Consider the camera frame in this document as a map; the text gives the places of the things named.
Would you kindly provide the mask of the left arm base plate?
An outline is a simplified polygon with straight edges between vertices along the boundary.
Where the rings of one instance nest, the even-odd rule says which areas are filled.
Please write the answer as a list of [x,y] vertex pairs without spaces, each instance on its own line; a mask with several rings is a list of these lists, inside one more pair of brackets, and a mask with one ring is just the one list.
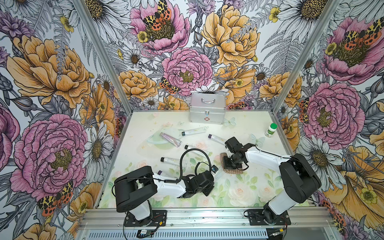
[[124,227],[164,227],[167,221],[166,210],[151,210],[150,215],[142,220],[139,220],[131,212],[124,220]]

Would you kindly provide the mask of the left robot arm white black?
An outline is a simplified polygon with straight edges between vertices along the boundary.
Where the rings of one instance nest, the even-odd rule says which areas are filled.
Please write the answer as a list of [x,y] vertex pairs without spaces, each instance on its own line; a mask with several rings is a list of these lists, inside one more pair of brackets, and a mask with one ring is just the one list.
[[155,195],[188,199],[199,193],[208,196],[213,188],[211,171],[174,180],[155,174],[150,166],[145,166],[117,178],[112,192],[118,213],[128,212],[137,221],[142,221],[152,216],[149,199]]

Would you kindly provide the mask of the brown striped towel cloth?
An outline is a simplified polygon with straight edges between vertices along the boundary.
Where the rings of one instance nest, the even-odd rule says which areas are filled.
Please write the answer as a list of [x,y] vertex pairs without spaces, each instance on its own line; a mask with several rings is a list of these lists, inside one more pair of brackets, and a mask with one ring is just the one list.
[[221,166],[226,174],[238,175],[242,174],[242,164],[234,164],[231,158],[228,157],[227,153],[220,154]]

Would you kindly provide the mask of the white tube dark blue cap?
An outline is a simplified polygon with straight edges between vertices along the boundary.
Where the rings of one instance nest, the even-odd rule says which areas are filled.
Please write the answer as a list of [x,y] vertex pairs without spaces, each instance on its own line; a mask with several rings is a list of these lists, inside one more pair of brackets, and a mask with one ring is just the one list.
[[217,169],[214,173],[214,182],[218,182],[224,176],[224,170],[222,168]]

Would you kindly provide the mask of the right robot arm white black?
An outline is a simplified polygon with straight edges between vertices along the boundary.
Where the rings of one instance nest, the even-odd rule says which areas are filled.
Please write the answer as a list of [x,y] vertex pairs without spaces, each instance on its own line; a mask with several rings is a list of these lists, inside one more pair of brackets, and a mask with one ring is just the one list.
[[257,214],[267,225],[276,224],[284,212],[305,202],[322,186],[320,178],[301,154],[283,156],[270,153],[255,144],[243,145],[235,137],[225,141],[225,146],[232,155],[221,156],[224,170],[245,171],[248,163],[253,163],[280,175],[284,189],[263,206],[261,215]]

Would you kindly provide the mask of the white tube black cap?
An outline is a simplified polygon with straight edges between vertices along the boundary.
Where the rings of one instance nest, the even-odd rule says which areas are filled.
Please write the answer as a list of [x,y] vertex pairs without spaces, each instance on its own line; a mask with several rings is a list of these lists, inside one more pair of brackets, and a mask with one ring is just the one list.
[[203,150],[198,149],[198,151],[197,151],[197,147],[194,147],[192,145],[185,145],[184,148],[185,148],[185,150],[194,149],[194,151],[190,151],[190,153],[195,154],[195,155],[199,155],[202,158],[204,158],[206,156],[206,154],[205,154],[205,152]]

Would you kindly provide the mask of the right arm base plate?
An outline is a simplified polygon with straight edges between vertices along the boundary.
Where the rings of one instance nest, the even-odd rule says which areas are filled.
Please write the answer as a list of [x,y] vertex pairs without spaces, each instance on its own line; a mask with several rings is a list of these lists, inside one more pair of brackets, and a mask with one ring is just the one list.
[[249,220],[251,226],[289,226],[291,220],[288,212],[285,211],[276,215],[267,209],[248,209],[243,212],[244,217]]

